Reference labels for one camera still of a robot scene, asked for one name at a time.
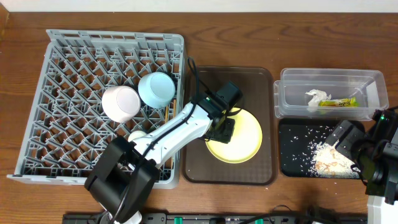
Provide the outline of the yellow plate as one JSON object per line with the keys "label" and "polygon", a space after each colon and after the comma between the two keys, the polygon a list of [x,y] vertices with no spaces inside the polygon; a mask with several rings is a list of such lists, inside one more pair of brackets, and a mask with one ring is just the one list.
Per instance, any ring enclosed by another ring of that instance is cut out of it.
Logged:
{"label": "yellow plate", "polygon": [[244,109],[231,118],[235,124],[230,142],[211,140],[206,142],[206,146],[217,159],[238,164],[250,160],[259,151],[262,129],[256,117]]}

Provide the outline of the yellow green snack wrapper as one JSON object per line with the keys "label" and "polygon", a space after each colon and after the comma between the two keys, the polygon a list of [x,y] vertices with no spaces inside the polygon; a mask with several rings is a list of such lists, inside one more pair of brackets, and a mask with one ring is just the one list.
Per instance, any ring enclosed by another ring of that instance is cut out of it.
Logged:
{"label": "yellow green snack wrapper", "polygon": [[359,103],[357,102],[355,97],[352,98],[344,98],[344,99],[336,99],[336,100],[322,100],[318,104],[321,107],[329,106],[329,107],[358,107]]}

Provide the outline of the wooden chopstick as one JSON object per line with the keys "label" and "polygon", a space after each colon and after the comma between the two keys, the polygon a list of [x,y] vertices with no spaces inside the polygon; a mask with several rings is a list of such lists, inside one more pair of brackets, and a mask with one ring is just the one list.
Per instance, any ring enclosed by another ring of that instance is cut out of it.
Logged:
{"label": "wooden chopstick", "polygon": [[172,112],[173,112],[173,113],[172,113],[172,118],[174,118],[175,115],[176,115],[176,111],[177,111],[177,100],[176,100],[176,99],[173,100],[172,105],[173,105],[173,109],[172,109]]}
{"label": "wooden chopstick", "polygon": [[167,123],[169,120],[169,105],[167,105],[165,107],[165,119],[164,119],[164,123]]}

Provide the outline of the white tissue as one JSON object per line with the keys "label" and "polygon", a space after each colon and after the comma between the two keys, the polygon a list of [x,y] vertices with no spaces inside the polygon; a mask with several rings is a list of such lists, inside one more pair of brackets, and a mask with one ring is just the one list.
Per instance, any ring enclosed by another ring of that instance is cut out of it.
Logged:
{"label": "white tissue", "polygon": [[307,110],[309,112],[315,112],[318,108],[318,105],[321,101],[330,100],[331,95],[328,95],[325,91],[312,89],[305,93],[308,96],[312,96],[312,99],[308,102]]}

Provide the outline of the light blue bowl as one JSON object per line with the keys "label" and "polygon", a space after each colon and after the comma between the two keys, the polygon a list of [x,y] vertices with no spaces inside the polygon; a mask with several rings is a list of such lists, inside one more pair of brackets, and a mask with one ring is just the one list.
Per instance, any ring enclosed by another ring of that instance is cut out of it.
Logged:
{"label": "light blue bowl", "polygon": [[167,74],[154,72],[141,78],[138,92],[146,105],[155,109],[165,108],[175,95],[175,84]]}

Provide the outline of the white cup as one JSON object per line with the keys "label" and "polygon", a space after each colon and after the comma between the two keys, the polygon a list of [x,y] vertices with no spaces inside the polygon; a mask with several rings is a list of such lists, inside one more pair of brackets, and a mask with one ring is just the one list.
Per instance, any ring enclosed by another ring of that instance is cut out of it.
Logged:
{"label": "white cup", "polygon": [[133,132],[128,136],[127,141],[128,141],[128,142],[131,142],[131,141],[133,141],[133,140],[135,140],[135,139],[137,139],[137,138],[141,138],[141,137],[145,136],[146,134],[147,134],[146,132],[141,131],[141,130],[133,131]]}

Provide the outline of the pink bowl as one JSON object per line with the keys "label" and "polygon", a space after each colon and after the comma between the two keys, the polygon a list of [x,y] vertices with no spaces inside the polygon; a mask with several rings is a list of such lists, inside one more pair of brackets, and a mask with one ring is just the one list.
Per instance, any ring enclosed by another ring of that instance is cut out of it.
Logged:
{"label": "pink bowl", "polygon": [[106,116],[118,123],[125,123],[140,112],[141,99],[129,86],[112,86],[103,93],[102,107]]}

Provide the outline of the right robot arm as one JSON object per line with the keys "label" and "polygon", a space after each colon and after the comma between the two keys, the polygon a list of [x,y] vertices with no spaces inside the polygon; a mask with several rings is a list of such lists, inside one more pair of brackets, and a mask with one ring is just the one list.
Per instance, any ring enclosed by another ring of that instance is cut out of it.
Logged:
{"label": "right robot arm", "polygon": [[340,121],[326,143],[353,162],[368,195],[368,223],[397,222],[397,107],[376,110],[368,132]]}

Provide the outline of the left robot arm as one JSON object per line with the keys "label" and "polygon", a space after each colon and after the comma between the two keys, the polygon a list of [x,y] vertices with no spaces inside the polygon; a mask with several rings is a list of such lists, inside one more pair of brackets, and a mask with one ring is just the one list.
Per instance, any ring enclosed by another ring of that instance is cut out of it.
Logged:
{"label": "left robot arm", "polygon": [[228,82],[216,92],[196,93],[176,117],[143,137],[113,139],[85,181],[85,189],[107,211],[110,223],[140,222],[139,210],[160,167],[188,143],[229,143],[235,124],[232,109],[242,97],[242,91]]}

